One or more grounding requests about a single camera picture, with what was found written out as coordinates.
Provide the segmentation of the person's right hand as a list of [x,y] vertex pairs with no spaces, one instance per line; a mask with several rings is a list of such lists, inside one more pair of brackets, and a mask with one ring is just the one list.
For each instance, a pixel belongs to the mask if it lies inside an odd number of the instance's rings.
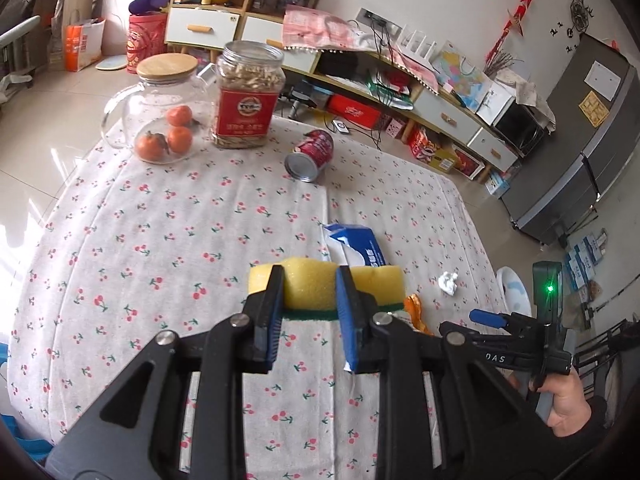
[[577,434],[590,421],[591,406],[584,396],[582,382],[574,368],[568,375],[549,374],[539,388],[535,388],[530,380],[527,388],[529,391],[552,394],[546,424],[557,437],[566,438]]

